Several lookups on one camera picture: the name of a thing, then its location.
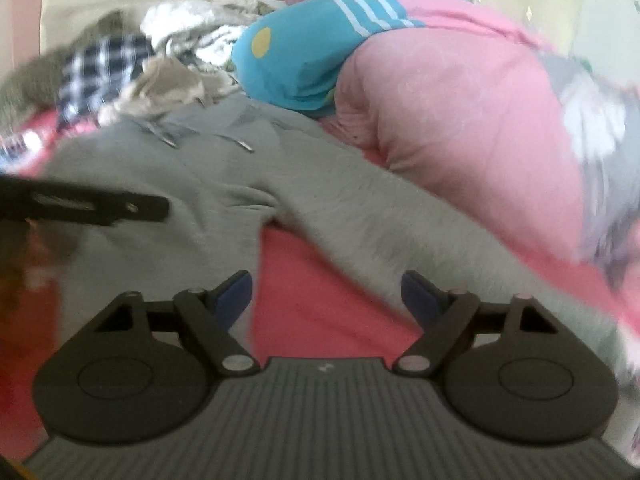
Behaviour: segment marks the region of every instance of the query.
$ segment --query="blue garment with white stripes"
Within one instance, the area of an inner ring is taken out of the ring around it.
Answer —
[[[307,0],[254,23],[231,59],[249,97],[318,118],[334,112],[338,74],[356,48],[411,27],[424,23],[397,0]]]

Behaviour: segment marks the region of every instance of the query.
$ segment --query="black and white plaid fabric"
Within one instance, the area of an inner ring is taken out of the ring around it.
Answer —
[[[140,34],[102,38],[66,61],[58,93],[58,126],[92,115],[142,73],[142,62],[154,54]]]

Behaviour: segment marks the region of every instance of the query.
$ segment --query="ribbed black surface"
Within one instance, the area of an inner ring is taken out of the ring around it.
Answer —
[[[427,381],[378,360],[273,360],[226,381],[189,424],[152,442],[83,447],[54,438],[41,480],[626,480],[597,440],[553,449],[497,442],[460,422]]]

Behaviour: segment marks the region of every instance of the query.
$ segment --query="beige cloth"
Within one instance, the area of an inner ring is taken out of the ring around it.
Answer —
[[[155,119],[193,102],[208,106],[239,88],[223,70],[201,74],[175,57],[154,56],[145,60],[143,73],[118,99],[100,109],[98,123],[111,126],[124,116]]]

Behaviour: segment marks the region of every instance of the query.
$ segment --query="yellow circle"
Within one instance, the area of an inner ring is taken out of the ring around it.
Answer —
[[[251,52],[257,59],[264,57],[269,51],[269,45],[271,44],[271,29],[265,27],[259,30],[254,36],[254,40],[251,42]]]
[[[334,102],[334,97],[335,97],[335,87],[331,88],[331,90],[328,91],[326,97],[324,98],[324,102],[326,104],[330,104]]]

